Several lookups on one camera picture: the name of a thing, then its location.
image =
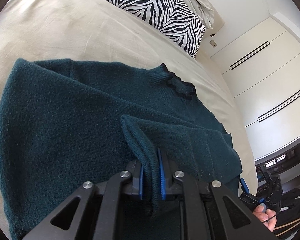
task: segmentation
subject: teal sweater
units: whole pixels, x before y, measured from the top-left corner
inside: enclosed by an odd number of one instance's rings
[[[178,211],[160,201],[157,148],[196,179],[218,179],[237,194],[242,168],[231,135],[194,85],[164,64],[18,59],[0,103],[0,187],[12,238],[84,181],[108,180],[137,158],[149,205],[126,212],[123,239],[178,239]]]

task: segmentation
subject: wall socket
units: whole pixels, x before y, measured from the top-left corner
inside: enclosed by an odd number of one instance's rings
[[[217,44],[214,42],[214,40],[211,40],[210,44],[211,44],[212,47],[216,47],[217,46]]]

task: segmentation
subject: white wall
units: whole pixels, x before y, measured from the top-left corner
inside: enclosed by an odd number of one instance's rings
[[[212,38],[207,37],[201,46],[211,57],[226,45],[253,28],[270,14],[280,12],[300,28],[300,12],[292,0],[209,0],[225,21],[225,25]],[[217,46],[213,48],[209,41]]]

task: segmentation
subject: white cabinet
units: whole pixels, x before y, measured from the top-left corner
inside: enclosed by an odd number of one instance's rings
[[[266,19],[211,57],[243,118],[255,160],[300,138],[300,43]]]
[[[272,75],[234,98],[245,126],[286,103],[300,90],[300,54]]]
[[[275,20],[268,18],[217,52],[211,59],[219,66],[221,74],[265,42],[271,42],[286,31]]]
[[[254,86],[300,53],[300,43],[289,32],[284,32],[236,68],[222,76],[233,97]]]

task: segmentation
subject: pillowcase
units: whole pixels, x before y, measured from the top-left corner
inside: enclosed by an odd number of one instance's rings
[[[107,0],[148,22],[195,58],[206,30],[183,0]]]

